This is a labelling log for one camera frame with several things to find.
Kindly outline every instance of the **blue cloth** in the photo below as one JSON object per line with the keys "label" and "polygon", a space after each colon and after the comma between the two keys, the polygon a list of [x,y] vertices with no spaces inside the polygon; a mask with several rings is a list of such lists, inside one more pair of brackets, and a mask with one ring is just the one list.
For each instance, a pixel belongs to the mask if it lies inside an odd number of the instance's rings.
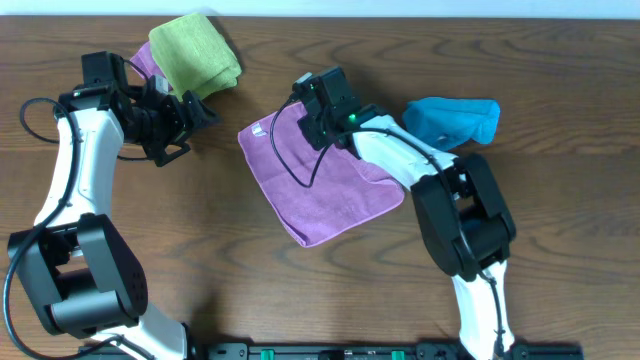
{"label": "blue cloth", "polygon": [[495,100],[440,97],[412,101],[402,114],[411,135],[442,151],[469,139],[489,144],[499,117],[500,106]]}

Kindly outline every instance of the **green towel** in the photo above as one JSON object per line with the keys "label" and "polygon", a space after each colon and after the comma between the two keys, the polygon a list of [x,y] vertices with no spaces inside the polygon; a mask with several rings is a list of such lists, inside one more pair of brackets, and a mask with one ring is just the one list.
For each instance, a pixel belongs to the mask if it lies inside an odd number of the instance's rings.
{"label": "green towel", "polygon": [[158,26],[149,33],[149,42],[153,59],[180,101],[187,90],[204,99],[238,84],[236,77],[242,72],[238,59],[202,14]]}

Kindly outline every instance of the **wire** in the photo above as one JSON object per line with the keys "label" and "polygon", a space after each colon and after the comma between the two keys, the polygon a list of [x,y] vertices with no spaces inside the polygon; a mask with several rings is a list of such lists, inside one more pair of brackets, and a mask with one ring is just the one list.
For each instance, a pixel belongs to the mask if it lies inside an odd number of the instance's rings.
{"label": "wire", "polygon": [[[80,137],[78,136],[78,128],[76,127],[76,124],[73,122],[71,115],[69,114],[67,109],[64,108],[64,106],[62,106],[57,101],[54,101],[48,98],[34,98],[31,100],[27,100],[20,108],[20,123],[23,124],[23,126],[25,126],[26,125],[25,112],[27,108],[30,105],[41,103],[41,102],[46,102],[55,106],[58,110],[60,110],[60,112],[62,112],[62,114],[65,116],[65,119],[69,122],[69,128],[71,129],[71,140],[72,140],[71,141],[71,146],[72,146],[71,166],[69,170],[69,178],[67,180],[67,185],[65,186],[64,193],[62,194],[62,197],[58,201],[58,205],[56,206],[56,208],[41,223],[33,227],[33,230],[31,230],[31,232],[26,236],[22,244],[20,244],[20,246],[18,247],[18,250],[15,252],[13,257],[11,258],[11,262],[9,263],[9,268],[7,269],[7,274],[5,276],[4,287],[2,289],[2,310],[4,312],[4,323],[5,323],[5,326],[7,327],[7,333],[9,334],[9,338],[11,338],[11,341],[13,341],[15,346],[20,351],[22,351],[23,353],[25,353],[26,355],[34,359],[73,360],[73,359],[79,359],[85,355],[91,354],[99,350],[100,348],[110,344],[111,342],[115,341],[116,343],[123,343],[125,341],[124,336],[118,335],[118,336],[110,337],[98,343],[97,345],[94,345],[91,348],[81,351],[74,355],[62,356],[62,357],[51,357],[51,356],[40,354],[35,350],[29,348],[16,333],[16,329],[13,326],[13,320],[11,319],[11,308],[10,308],[9,298],[11,295],[11,283],[13,282],[13,276],[16,270],[18,269],[18,264],[20,263],[20,260],[22,260],[22,257],[27,252],[27,250],[29,250],[29,248],[38,239],[38,235],[40,235],[40,233],[42,233],[42,231],[46,229],[47,225],[51,223],[51,221],[53,221],[53,219],[55,219],[60,214],[62,209],[65,208],[65,206],[67,206],[67,203],[71,198],[73,185],[79,171]],[[145,359],[149,359],[149,356],[147,354],[143,352],[138,352],[137,349],[132,348],[132,351],[135,351],[136,353],[140,354],[140,356],[142,356]]]}
{"label": "wire", "polygon": [[[29,105],[27,105],[27,106],[22,105],[22,107],[20,108],[20,125],[22,125],[22,128],[23,128],[27,133],[29,133],[29,135],[33,136],[34,138],[36,138],[36,139],[38,139],[38,140],[44,141],[44,142],[49,143],[49,144],[59,144],[60,142],[59,142],[58,140],[46,138],[46,137],[44,137],[44,136],[42,136],[42,135],[40,135],[40,134],[36,133],[35,131],[33,131],[33,130],[29,127],[29,125],[27,124],[27,122],[26,122],[26,120],[25,120],[25,112],[27,111],[27,107],[28,107]],[[126,156],[120,156],[120,155],[118,155],[118,160],[122,160],[122,161],[148,161],[148,160],[151,160],[151,159],[149,159],[148,157],[131,158],[131,157],[126,157]]]}
{"label": "wire", "polygon": [[148,161],[148,160],[151,160],[151,159],[149,159],[148,157],[130,158],[130,157],[118,155],[118,160],[122,160],[122,161]]}
{"label": "wire", "polygon": [[[280,113],[284,110],[284,108],[286,108],[289,104],[291,104],[293,101],[295,101],[296,98],[294,97],[294,95],[291,95],[289,97],[289,99],[287,99],[287,101],[282,105],[282,107],[280,107],[280,109],[276,112],[276,114],[273,117],[273,121],[271,122],[271,132],[270,132],[270,138],[271,138],[271,146],[273,147],[273,151],[276,154],[278,160],[280,160],[280,163],[282,164],[282,166],[284,166],[284,168],[287,170],[287,172],[289,173],[289,175],[291,175],[291,177],[293,177],[293,179],[301,186],[305,187],[305,188],[310,188],[311,186],[313,186],[313,181],[315,180],[316,177],[316,173],[318,172],[318,168],[320,167],[320,163],[322,162],[322,158],[324,157],[324,154],[327,152],[327,150],[329,150],[329,148],[333,145],[333,144],[329,144],[327,146],[325,146],[322,149],[322,152],[320,153],[320,156],[318,157],[318,160],[316,161],[316,165],[313,168],[313,172],[311,173],[311,178],[309,180],[309,184],[304,184],[300,181],[300,179],[298,179],[298,177],[295,176],[295,174],[291,171],[291,169],[289,168],[289,166],[285,163],[285,161],[282,159],[282,157],[280,156],[280,153],[278,153],[278,150],[276,149],[276,144],[274,141],[274,134],[273,134],[273,130],[274,130],[274,126],[276,123],[276,120],[278,118],[278,115],[280,115]],[[476,273],[478,274],[478,276],[486,281],[489,286],[491,287],[491,292],[493,294],[493,300],[495,302],[496,305],[496,317],[497,317],[497,336],[496,336],[496,341],[494,343],[494,356],[498,359],[502,359],[502,357],[504,357],[504,345],[502,342],[502,335],[505,333],[505,330],[503,328],[502,325],[502,309],[500,307],[500,298],[498,296],[498,290],[497,290],[497,282],[496,280],[491,277],[491,276],[487,276],[484,271],[482,271],[482,269],[480,268],[480,265],[478,263],[478,261],[475,258],[475,255],[473,254],[473,251],[471,250],[471,248],[469,247],[469,243],[467,242],[465,236],[464,236],[464,231],[462,230],[462,223],[460,221],[460,216],[458,215],[457,212],[457,208],[456,208],[456,200],[453,197],[453,193],[451,191],[451,186],[449,185],[449,181],[447,180],[447,176],[444,173],[444,170],[442,169],[442,166],[440,166],[440,164],[438,163],[438,161],[436,160],[436,158],[429,154],[428,152],[426,152],[424,149],[422,149],[420,146],[418,146],[417,144],[415,144],[413,141],[405,138],[402,135],[396,134],[390,130],[387,129],[376,129],[376,128],[360,128],[360,129],[355,129],[355,130],[350,130],[350,131],[345,131],[342,133],[339,133],[336,135],[336,139],[340,139],[340,138],[344,138],[345,136],[349,136],[349,135],[353,135],[355,133],[362,133],[362,132],[373,132],[373,133],[379,133],[379,134],[384,134],[387,136],[392,136],[395,137],[396,139],[402,141],[403,143],[407,144],[408,146],[410,146],[411,148],[413,148],[414,150],[416,150],[421,156],[423,156],[425,159],[427,159],[429,161],[429,164],[432,165],[434,167],[434,169],[436,170],[438,177],[440,178],[440,182],[442,183],[442,185],[444,186],[445,190],[447,191],[447,193],[451,194],[451,196],[449,197],[449,199],[451,200],[451,209],[453,211],[453,218],[456,221],[456,226],[460,231],[460,236],[462,237],[463,241],[462,244],[463,246],[465,246],[465,250],[467,250],[467,253],[469,254],[469,256],[471,257],[471,262],[473,262],[474,264],[478,264],[478,268],[476,270]]]}
{"label": "wire", "polygon": [[[138,72],[138,74],[140,74],[140,76],[142,76],[144,78],[144,87],[142,88],[142,94],[140,95],[140,97],[144,97],[144,95],[147,93],[147,90],[149,89],[149,76],[142,71],[142,69],[140,69],[140,67],[136,64],[133,63],[133,61],[129,60],[129,59],[125,59],[122,58],[122,61],[126,64],[129,64],[129,66],[131,66],[135,71]],[[131,94],[127,94],[130,98],[135,99],[134,96],[131,96]]]}

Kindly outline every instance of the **wooden table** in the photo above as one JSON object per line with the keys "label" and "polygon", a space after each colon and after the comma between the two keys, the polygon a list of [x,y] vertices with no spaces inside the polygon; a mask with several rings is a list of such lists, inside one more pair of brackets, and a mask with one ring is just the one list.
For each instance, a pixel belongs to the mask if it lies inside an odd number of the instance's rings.
{"label": "wooden table", "polygon": [[[82,81],[80,56],[129,57],[161,17],[0,18],[0,233],[40,210],[56,147],[18,110]],[[224,123],[166,168],[118,163],[113,222],[150,297],[204,341],[414,342],[456,337],[451,280],[421,240],[410,197],[391,213],[303,249],[249,171],[236,134],[275,111],[301,74],[334,64],[367,102],[400,117],[427,96],[495,98],[488,158],[518,226],[506,301],[517,335],[580,342],[590,359],[640,357],[640,24],[619,21],[212,19],[232,42],[239,85],[207,99]],[[29,121],[57,136],[50,108]],[[139,150],[125,149],[134,156]],[[0,267],[7,257],[0,252]],[[35,349],[68,354],[19,285],[12,309]],[[6,337],[0,358],[18,357]]]}

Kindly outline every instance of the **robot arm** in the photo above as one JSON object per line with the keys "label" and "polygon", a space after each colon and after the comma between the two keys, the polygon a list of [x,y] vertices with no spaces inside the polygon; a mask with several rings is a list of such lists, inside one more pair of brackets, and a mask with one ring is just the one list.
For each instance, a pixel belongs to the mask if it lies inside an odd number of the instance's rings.
{"label": "robot arm", "polygon": [[[293,90],[308,112],[299,126],[316,150],[338,141],[355,156],[386,170],[412,192],[425,245],[436,264],[453,278],[460,310],[460,340],[466,350],[476,359],[494,358],[496,302],[502,344],[508,350],[514,336],[507,324],[504,273],[515,225],[486,161],[479,155],[461,160],[433,149],[398,126],[383,110],[362,108],[339,68],[315,77],[305,75]],[[438,163],[447,184],[442,183],[430,160]],[[452,197],[472,197],[474,205],[459,215]],[[484,278],[496,282],[497,298],[490,284],[477,276],[480,271]]]}
{"label": "robot arm", "polygon": [[[144,87],[129,86],[124,61],[117,55],[84,55],[82,68],[84,84],[59,99],[79,138],[76,176],[69,175],[74,151],[70,121],[56,110],[58,158],[35,223],[49,217],[69,182],[71,196],[20,259],[18,276],[52,335],[99,341],[120,335],[126,341],[115,345],[138,359],[192,358],[197,351],[189,348],[193,344],[186,328],[148,303],[142,266],[109,219],[112,183],[125,142],[141,145],[147,159],[164,166],[189,151],[185,141],[197,129],[216,123],[217,115],[191,92],[184,94],[184,103],[168,95],[162,78],[152,77]],[[180,150],[167,154],[168,145]],[[10,257],[30,233],[11,235]],[[60,272],[58,266],[74,256],[84,256],[87,268]]]}
{"label": "robot arm", "polygon": [[[446,170],[454,166],[455,155],[433,149],[402,129],[389,115],[376,116],[361,125],[366,129],[383,129],[398,134],[430,153],[440,166]],[[387,171],[407,190],[420,181],[423,176],[437,176],[437,172],[429,161],[406,143],[392,136],[381,133],[359,132],[353,134],[353,146],[362,160]],[[484,269],[485,273],[495,279],[502,315],[503,344],[505,349],[514,342],[513,334],[507,323],[507,312],[504,302],[504,274],[506,261],[495,262]],[[460,341],[476,359],[491,359],[493,346],[498,331],[497,313],[491,286],[480,277],[466,281],[461,276],[453,278],[453,285],[460,310]]]}

